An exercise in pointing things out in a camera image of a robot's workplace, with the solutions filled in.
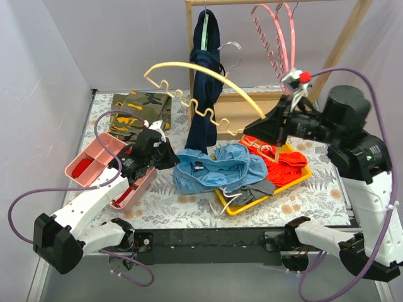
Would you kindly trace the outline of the light blue shorts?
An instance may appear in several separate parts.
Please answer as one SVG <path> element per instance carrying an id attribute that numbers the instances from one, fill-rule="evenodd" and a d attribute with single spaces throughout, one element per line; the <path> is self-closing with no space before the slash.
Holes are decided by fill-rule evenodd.
<path id="1" fill-rule="evenodd" d="M 173 180 L 182 194 L 196 194 L 222 188 L 231 193 L 243 186 L 266 179 L 268 169 L 258 155 L 250 154 L 241 143 L 230 143 L 215 150 L 214 158 L 199 150 L 178 153 Z"/>

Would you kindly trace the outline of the yellow hanger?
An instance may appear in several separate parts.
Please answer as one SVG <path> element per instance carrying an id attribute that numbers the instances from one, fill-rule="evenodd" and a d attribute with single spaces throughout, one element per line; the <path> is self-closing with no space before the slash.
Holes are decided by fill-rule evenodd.
<path id="1" fill-rule="evenodd" d="M 159 84 L 155 82 L 153 79 L 150 78 L 150 73 L 156 69 L 161 69 L 165 67 L 179 67 L 179 68 L 185 68 L 189 70 L 195 70 L 198 72 L 201 72 L 202 74 L 205 74 L 207 76 L 210 76 L 222 84 L 225 84 L 232 88 L 243 100 L 249 103 L 249 105 L 257 112 L 259 118 L 261 120 L 266 118 L 266 115 L 264 114 L 263 110 L 258 106 L 258 104 L 255 102 L 255 100 L 252 99 L 243 89 L 241 89 L 239 86 L 237 86 L 235 83 L 233 83 L 231 80 L 227 78 L 227 76 L 222 76 L 219 73 L 207 68 L 207 67 L 202 67 L 198 64 L 194 63 L 188 63 L 188 62 L 161 62 L 158 64 L 153 65 L 150 67 L 144 74 L 144 78 L 147 79 L 151 84 L 153 84 L 157 88 L 165 88 L 165 92 L 168 96 L 175 98 L 177 94 L 180 95 L 180 100 L 181 104 L 187 108 L 190 108 L 194 106 L 194 112 L 196 115 L 201 116 L 202 118 L 205 118 L 209 115 L 209 122 L 212 125 L 215 125 L 216 127 L 221 126 L 222 124 L 225 125 L 225 132 L 229 134 L 230 136 L 235 137 L 239 133 L 243 132 L 243 129 L 237 129 L 236 131 L 230 131 L 229 126 L 230 126 L 230 121 L 227 118 L 222 118 L 219 121 L 214 120 L 215 116 L 215 111 L 214 109 L 207 108 L 204 112 L 201 112 L 198 110 L 199 107 L 199 102 L 195 98 L 191 98 L 188 101 L 184 100 L 184 92 L 180 89 L 175 90 L 174 94 L 169 90 L 169 82 L 165 79 L 163 79 Z"/>

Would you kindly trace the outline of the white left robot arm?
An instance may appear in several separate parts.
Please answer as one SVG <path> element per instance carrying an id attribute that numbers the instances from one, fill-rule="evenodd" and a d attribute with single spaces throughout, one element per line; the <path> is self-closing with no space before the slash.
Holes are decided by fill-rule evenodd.
<path id="1" fill-rule="evenodd" d="M 66 167 L 65 174 L 84 192 L 52 215 L 42 213 L 34 222 L 33 249 L 56 271 L 67 274 L 92 252 L 111 247 L 132 249 L 134 228 L 114 218 L 88 228 L 91 220 L 151 167 L 170 169 L 179 163 L 169 139 L 155 123 L 143 129 L 130 145 L 100 133 Z"/>

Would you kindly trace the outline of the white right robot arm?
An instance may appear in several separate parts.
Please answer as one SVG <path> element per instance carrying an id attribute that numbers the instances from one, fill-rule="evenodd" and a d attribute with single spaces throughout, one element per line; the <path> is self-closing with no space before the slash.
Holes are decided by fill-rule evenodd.
<path id="1" fill-rule="evenodd" d="M 386 233 L 380 232 L 392 190 L 392 163 L 386 144 L 364 129 L 369 100 L 360 89 L 347 85 L 329 91 L 322 111 L 315 110 L 307 98 L 292 109 L 291 100 L 282 96 L 263 119 L 248 124 L 244 133 L 277 147 L 290 136 L 325 143 L 361 232 L 344 233 L 302 216 L 285 225 L 278 241 L 292 250 L 310 245 L 326 251 L 355 276 L 383 282 L 395 279 L 402 265 L 402 225 L 397 210 L 392 210 Z"/>

